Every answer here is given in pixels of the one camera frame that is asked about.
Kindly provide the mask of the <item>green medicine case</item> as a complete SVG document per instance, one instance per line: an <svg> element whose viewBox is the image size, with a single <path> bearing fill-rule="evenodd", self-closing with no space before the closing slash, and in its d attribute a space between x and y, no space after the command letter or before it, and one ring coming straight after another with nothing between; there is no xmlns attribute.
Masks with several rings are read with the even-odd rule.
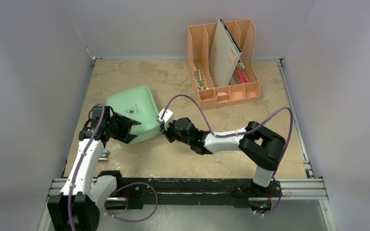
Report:
<svg viewBox="0 0 370 231"><path fill-rule="evenodd" d="M106 99L106 106L130 119L141 122L132 126L131 134L136 135L128 145L133 145L160 135L157 121L159 110L150 88L140 86L114 94Z"/></svg>

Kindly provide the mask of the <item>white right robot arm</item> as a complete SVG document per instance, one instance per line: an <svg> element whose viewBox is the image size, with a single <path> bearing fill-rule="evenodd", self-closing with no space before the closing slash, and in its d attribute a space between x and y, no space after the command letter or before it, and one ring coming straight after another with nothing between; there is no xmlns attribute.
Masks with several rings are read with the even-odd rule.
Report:
<svg viewBox="0 0 370 231"><path fill-rule="evenodd" d="M256 164L252 192L262 196L270 190L270 181L278 169L286 145L286 140L279 134L264 126L257 128L259 123L256 121L249 122L244 128L216 135L197 129L187 117L158 119L158 122L162 134L170 143L184 143L199 155L222 151L243 152Z"/></svg>

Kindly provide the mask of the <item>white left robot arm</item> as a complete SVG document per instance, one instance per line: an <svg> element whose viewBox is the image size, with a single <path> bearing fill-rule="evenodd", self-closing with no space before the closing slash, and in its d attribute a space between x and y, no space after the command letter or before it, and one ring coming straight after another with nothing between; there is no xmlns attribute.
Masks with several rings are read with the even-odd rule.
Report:
<svg viewBox="0 0 370 231"><path fill-rule="evenodd" d="M95 231L100 223L100 210L111 195L124 192L124 183L118 180L119 171L93 175L100 155L109 139L125 144L137 136L131 128L141 122L114 112L110 106L96 104L79 132L78 151L70 175L58 195L50 196L47 208L56 231Z"/></svg>

